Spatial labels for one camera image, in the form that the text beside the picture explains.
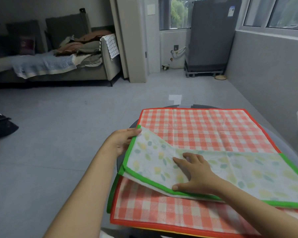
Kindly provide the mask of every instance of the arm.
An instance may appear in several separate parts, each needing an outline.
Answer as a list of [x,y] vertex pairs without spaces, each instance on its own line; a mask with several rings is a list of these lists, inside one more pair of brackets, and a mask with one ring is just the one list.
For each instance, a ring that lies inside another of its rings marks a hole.
[[101,146],[82,179],[46,231],[51,237],[98,237],[116,158],[141,129],[113,132]]
[[191,180],[174,185],[173,190],[220,197],[264,237],[298,237],[298,219],[218,177],[203,156],[192,153],[184,153],[183,156],[189,157],[191,163],[175,157],[174,161],[190,172]]

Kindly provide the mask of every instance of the tile floor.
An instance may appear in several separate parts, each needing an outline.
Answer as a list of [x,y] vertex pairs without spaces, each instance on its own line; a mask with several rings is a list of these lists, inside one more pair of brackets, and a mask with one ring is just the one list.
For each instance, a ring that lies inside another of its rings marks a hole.
[[[173,105],[169,95],[182,95],[182,104],[245,108],[278,135],[228,80],[188,79],[183,70],[141,84],[119,79],[112,88],[0,89],[0,113],[20,127],[0,140],[0,238],[41,237],[105,138],[143,108]],[[108,214],[102,226],[116,228]]]

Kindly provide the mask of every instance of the light switch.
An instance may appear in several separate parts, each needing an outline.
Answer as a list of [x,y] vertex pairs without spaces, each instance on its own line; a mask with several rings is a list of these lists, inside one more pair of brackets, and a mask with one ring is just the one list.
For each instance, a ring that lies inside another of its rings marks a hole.
[[147,5],[147,15],[155,15],[155,14],[156,14],[155,4]]

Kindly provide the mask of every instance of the forearm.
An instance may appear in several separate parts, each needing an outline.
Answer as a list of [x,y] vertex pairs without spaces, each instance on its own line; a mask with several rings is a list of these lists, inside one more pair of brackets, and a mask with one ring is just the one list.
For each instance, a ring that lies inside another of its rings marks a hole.
[[219,196],[264,237],[298,237],[298,219],[222,180],[214,194]]
[[99,149],[84,176],[48,228],[50,237],[98,237],[110,181],[114,154]]

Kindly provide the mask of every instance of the blue blanket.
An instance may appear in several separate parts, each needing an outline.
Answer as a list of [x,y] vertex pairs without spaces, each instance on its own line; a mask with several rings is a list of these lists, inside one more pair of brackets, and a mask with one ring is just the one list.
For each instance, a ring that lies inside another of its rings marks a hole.
[[76,69],[73,55],[56,57],[52,51],[34,56],[15,56],[11,61],[16,75],[24,79],[44,74],[65,73]]

